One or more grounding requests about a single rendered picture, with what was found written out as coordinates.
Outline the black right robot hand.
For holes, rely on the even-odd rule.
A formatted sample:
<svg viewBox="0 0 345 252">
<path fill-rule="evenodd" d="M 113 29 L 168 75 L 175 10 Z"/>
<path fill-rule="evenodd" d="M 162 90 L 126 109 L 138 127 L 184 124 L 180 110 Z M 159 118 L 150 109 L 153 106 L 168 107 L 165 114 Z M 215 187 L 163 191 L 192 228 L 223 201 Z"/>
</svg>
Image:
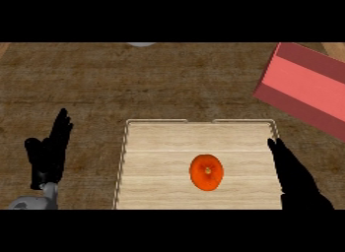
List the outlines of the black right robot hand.
<svg viewBox="0 0 345 252">
<path fill-rule="evenodd" d="M 310 173 L 280 139 L 267 140 L 280 184 L 283 211 L 331 211 L 332 205 L 319 193 Z"/>
</svg>

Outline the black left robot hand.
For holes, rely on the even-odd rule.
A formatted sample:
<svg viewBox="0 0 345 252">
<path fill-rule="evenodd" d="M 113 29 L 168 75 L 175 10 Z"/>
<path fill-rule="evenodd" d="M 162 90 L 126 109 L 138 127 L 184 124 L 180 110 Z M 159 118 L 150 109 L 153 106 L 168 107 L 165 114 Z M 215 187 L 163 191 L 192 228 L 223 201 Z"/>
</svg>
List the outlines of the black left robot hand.
<svg viewBox="0 0 345 252">
<path fill-rule="evenodd" d="M 48 136 L 41 141 L 36 138 L 24 140 L 24 149 L 32 165 L 32 190 L 41 190 L 42 184 L 60 181 L 72 126 L 67 111 L 61 108 L 52 121 Z"/>
</svg>

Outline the orange squash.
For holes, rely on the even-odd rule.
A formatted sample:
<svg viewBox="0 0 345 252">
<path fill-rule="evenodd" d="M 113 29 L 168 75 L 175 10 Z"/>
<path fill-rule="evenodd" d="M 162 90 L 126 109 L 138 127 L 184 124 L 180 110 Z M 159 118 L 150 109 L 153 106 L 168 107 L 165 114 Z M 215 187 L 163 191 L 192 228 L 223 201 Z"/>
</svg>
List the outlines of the orange squash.
<svg viewBox="0 0 345 252">
<path fill-rule="evenodd" d="M 223 178 L 223 166 L 215 156 L 196 155 L 189 166 L 193 185 L 202 191 L 214 191 Z"/>
</svg>

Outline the pale wooden tray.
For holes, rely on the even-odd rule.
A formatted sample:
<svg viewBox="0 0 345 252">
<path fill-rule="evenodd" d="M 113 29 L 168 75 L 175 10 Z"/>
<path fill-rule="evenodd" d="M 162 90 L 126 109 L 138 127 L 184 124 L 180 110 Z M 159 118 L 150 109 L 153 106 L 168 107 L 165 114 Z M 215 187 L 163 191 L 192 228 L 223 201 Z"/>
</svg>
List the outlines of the pale wooden tray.
<svg viewBox="0 0 345 252">
<path fill-rule="evenodd" d="M 277 210 L 270 119 L 126 121 L 113 208 Z"/>
</svg>

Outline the red cardboard box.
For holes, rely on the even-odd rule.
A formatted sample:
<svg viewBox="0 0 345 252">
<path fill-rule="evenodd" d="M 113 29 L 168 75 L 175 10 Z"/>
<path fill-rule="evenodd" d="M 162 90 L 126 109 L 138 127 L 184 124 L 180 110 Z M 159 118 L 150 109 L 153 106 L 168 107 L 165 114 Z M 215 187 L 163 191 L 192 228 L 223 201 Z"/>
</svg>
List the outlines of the red cardboard box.
<svg viewBox="0 0 345 252">
<path fill-rule="evenodd" d="M 345 142 L 345 63 L 291 42 L 270 54 L 252 96 Z"/>
</svg>

